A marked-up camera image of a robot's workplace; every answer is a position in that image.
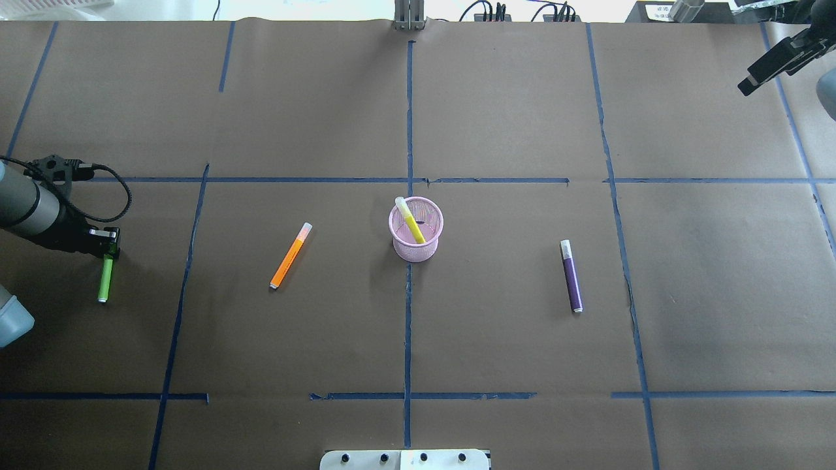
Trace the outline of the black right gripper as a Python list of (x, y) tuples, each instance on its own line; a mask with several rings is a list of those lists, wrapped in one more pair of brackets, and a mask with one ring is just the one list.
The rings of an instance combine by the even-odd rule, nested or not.
[(792, 76), (807, 63), (830, 52), (830, 30), (809, 27), (777, 42), (748, 67), (748, 75), (737, 85), (744, 96), (783, 72)]

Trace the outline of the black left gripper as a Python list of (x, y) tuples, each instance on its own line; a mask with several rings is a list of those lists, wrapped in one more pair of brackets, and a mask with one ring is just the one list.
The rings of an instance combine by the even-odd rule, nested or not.
[(66, 253), (118, 259), (121, 253), (120, 235), (119, 227), (99, 228), (88, 223), (86, 218), (67, 218), (57, 228), (56, 249)]

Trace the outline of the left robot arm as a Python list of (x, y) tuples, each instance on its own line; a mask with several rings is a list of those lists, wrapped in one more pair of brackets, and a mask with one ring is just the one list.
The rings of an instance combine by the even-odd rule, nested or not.
[[(125, 190), (127, 200), (116, 216), (95, 217), (71, 202), (72, 185), (108, 172)], [(129, 211), (133, 194), (127, 182), (105, 164), (49, 155), (21, 161), (2, 157), (1, 226), (30, 243), (60, 252), (84, 253), (102, 259), (98, 301), (110, 298), (112, 272), (121, 253), (121, 230), (108, 226)]]

